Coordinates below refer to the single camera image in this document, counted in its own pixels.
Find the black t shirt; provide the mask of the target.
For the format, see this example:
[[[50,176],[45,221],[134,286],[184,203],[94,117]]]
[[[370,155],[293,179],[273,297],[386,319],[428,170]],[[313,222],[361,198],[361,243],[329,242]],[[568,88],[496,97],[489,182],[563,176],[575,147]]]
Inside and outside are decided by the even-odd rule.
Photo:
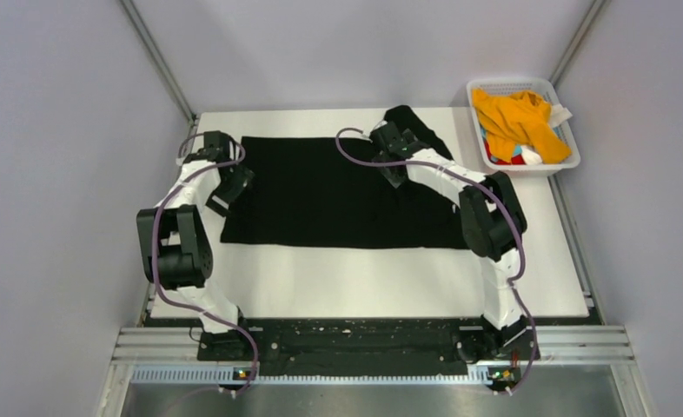
[[[387,110],[306,110],[245,130],[249,188],[231,205],[224,243],[309,248],[463,249],[458,209],[415,182],[393,186],[370,166],[372,143],[339,131],[385,120],[440,155],[446,143],[407,105]]]

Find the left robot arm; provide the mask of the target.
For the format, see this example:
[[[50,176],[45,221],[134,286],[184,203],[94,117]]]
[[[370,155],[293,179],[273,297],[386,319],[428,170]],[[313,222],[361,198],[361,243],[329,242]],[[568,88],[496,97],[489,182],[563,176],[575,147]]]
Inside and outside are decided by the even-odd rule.
[[[196,314],[203,344],[241,359],[252,337],[241,326],[241,309],[210,281],[214,256],[202,216],[228,217],[255,175],[242,165],[246,152],[230,135],[213,130],[199,136],[202,147],[181,159],[168,194],[136,215],[143,269],[164,303]]]

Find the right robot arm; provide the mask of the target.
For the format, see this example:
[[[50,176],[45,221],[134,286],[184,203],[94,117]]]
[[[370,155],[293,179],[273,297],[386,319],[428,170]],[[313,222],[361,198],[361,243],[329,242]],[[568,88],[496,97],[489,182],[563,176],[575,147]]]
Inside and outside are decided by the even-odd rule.
[[[525,274],[522,235],[527,222],[510,177],[466,169],[392,122],[380,124],[369,137],[377,151],[373,164],[391,183],[418,183],[458,208],[464,242],[481,259],[482,345],[494,358],[507,357],[528,325],[514,292]]]

